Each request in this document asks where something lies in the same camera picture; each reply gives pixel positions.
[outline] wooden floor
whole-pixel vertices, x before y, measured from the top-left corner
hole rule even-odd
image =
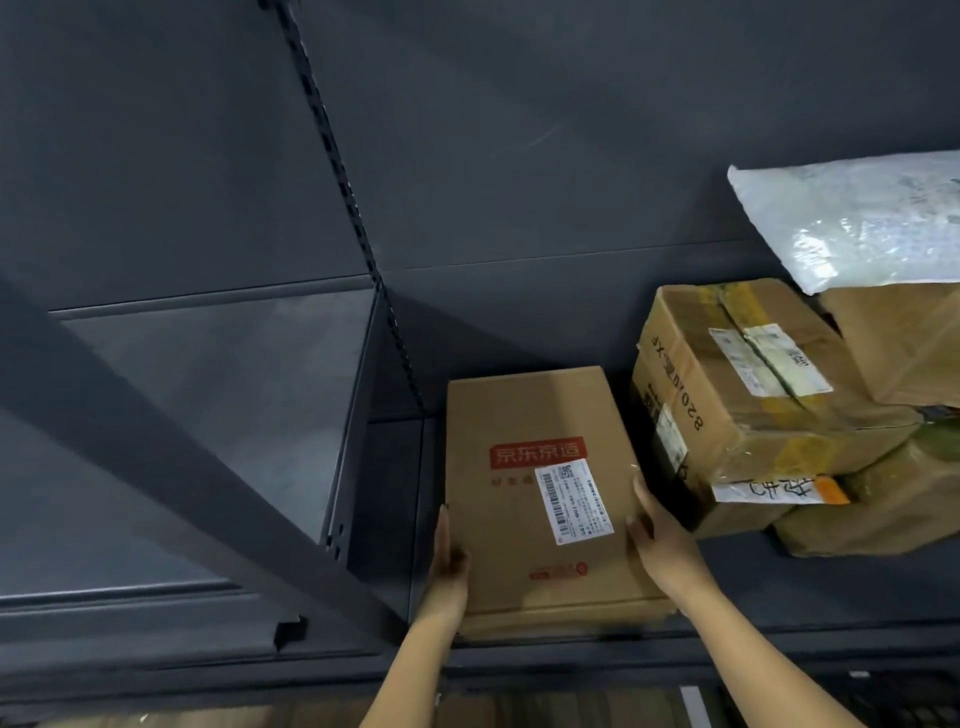
[[[356,728],[369,698],[144,716],[98,716],[44,728]],[[436,728],[690,728],[679,691],[449,695]]]

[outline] white sticker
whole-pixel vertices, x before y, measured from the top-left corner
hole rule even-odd
[[[587,460],[536,468],[534,473],[557,546],[613,533]]]
[[[777,375],[766,365],[735,328],[712,328],[710,336],[730,360],[754,397],[786,397]]]
[[[743,329],[743,335],[759,350],[767,363],[777,370],[795,397],[823,395],[833,387],[813,362],[777,324]]]
[[[666,452],[667,460],[670,461],[671,475],[677,472],[681,463],[686,457],[686,442],[684,436],[680,434],[680,428],[677,427],[677,421],[673,419],[670,413],[670,405],[665,404],[657,418],[657,437]]]
[[[825,503],[812,477],[785,477],[777,480],[744,480],[714,485],[718,503],[767,503],[779,505],[817,505]]]

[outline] forearm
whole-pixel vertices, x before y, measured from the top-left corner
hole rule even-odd
[[[442,623],[415,621],[361,728],[428,728],[451,641]]]
[[[862,724],[784,657],[719,590],[684,605],[750,728]]]

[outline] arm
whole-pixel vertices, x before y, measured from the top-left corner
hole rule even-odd
[[[429,728],[440,670],[467,609],[468,573],[466,554],[451,552],[443,506],[426,594],[361,728]]]
[[[693,622],[750,728],[862,728],[862,723],[767,642],[710,574],[696,541],[634,480],[645,511],[627,527],[643,567]]]

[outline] white plastic bag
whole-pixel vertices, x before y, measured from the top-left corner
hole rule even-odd
[[[727,173],[808,295],[960,281],[960,151]]]

